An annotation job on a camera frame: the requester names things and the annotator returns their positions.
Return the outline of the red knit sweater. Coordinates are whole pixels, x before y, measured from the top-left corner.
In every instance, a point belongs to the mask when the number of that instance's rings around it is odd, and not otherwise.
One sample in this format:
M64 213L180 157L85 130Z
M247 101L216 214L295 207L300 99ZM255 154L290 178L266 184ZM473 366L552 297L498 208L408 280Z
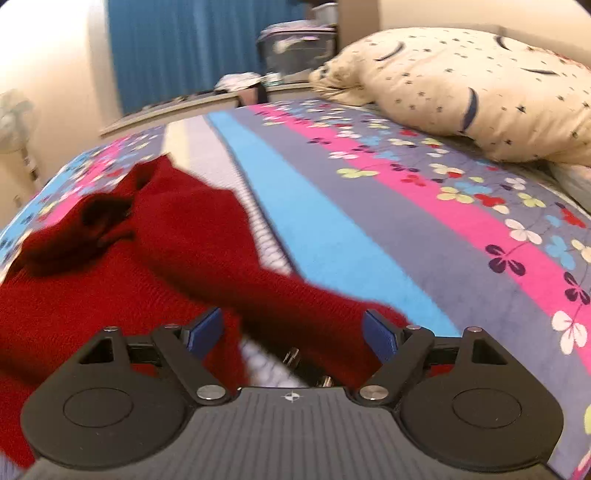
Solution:
M223 334L204 360L181 328L217 307ZM235 194L176 169L135 165L109 192L82 198L30 234L1 284L1 450L109 469L153 455L186 424L204 383L246 383L252 333L349 388L377 371L362 320L376 303L259 263Z

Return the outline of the white clothes pile on sill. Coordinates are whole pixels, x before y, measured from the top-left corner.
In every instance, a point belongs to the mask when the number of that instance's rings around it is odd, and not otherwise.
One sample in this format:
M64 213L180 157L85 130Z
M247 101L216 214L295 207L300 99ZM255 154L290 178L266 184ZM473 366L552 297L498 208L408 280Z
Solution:
M262 82L263 77L254 72L226 74L217 81L214 92L235 93L247 90Z

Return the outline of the floral striped bed blanket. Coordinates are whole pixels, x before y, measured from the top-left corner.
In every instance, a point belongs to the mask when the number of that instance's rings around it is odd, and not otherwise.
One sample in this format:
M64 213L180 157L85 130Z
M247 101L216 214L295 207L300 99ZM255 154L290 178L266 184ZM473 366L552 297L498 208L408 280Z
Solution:
M540 173L318 100L213 112L74 158L2 231L2 267L32 231L161 154L235 192L266 267L438 335L484 327L561 404L554 469L589 472L590 217Z

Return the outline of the cream star-patterned pillow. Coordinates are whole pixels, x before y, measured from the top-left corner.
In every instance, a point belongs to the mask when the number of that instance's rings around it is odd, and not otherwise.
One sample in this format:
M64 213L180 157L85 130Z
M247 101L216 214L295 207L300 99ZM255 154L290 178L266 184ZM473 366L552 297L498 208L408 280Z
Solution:
M412 27L353 42L310 75L322 98L471 139L497 162L590 163L590 69L486 31Z

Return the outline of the blue window curtain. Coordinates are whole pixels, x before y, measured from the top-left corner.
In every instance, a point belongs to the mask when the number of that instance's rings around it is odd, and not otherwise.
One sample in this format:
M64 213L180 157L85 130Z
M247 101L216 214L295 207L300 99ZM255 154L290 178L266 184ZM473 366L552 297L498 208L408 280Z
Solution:
M226 74L262 73L260 32L304 19L304 11L301 1L108 1L122 113L211 91Z

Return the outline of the white standing fan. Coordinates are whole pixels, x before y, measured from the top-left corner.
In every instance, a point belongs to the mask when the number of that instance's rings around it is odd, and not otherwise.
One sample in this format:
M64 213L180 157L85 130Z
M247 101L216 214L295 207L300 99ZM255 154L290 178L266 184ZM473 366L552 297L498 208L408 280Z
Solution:
M30 100L15 89L1 93L1 153L19 153L35 190L39 191L43 182L28 147L35 125L35 108Z

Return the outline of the clear plastic storage bin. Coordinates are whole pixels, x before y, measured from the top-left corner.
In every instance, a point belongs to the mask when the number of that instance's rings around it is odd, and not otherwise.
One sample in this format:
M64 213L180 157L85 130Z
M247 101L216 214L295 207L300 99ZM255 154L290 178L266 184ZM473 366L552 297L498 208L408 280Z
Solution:
M266 72L281 77L313 71L335 55L337 32L332 25L297 20L270 25L256 43Z

